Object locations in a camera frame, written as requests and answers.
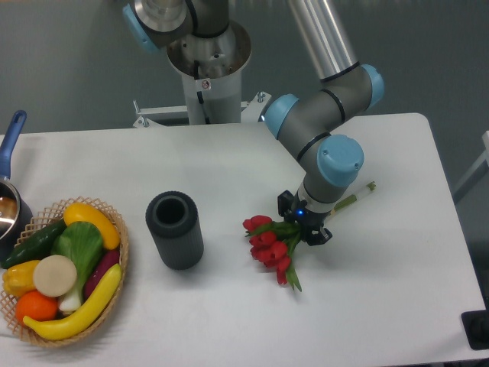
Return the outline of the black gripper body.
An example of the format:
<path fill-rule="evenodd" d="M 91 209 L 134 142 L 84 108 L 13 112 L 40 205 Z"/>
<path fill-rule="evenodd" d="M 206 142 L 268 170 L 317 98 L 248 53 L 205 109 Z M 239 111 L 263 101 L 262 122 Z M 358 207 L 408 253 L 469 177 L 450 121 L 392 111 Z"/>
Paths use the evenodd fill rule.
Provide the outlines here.
<path fill-rule="evenodd" d="M 306 193 L 296 193 L 292 205 L 294 219 L 303 226 L 321 227 L 331 211 L 330 203 L 321 203 Z"/>

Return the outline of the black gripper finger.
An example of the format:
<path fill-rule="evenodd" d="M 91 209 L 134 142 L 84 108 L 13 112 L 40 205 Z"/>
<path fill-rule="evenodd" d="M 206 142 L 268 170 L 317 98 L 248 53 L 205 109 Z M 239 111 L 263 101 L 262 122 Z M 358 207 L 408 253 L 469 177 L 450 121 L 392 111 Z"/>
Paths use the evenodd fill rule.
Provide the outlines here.
<path fill-rule="evenodd" d="M 332 238 L 332 233 L 324 226 L 306 226 L 302 241 L 307 245 L 324 245 Z"/>
<path fill-rule="evenodd" d="M 295 196 L 289 190 L 277 197 L 278 214 L 285 222 L 296 222 L 294 203 Z"/>

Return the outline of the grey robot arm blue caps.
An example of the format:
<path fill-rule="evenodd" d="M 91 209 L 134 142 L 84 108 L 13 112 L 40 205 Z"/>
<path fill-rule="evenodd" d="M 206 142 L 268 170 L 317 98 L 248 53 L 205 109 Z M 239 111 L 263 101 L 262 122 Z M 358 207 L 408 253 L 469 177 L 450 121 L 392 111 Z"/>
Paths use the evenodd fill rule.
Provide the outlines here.
<path fill-rule="evenodd" d="M 359 63 L 331 2 L 291 1 L 289 7 L 321 89 L 308 99 L 280 96 L 259 118 L 305 172 L 295 193 L 278 196 L 278 212 L 300 225 L 304 242 L 321 245 L 331 238 L 325 218 L 364 162 L 359 143 L 335 130 L 379 102 L 384 81 Z M 130 1 L 122 14 L 145 50 L 167 52 L 182 79 L 190 124 L 243 121 L 241 72 L 251 41 L 230 19 L 227 1 Z"/>

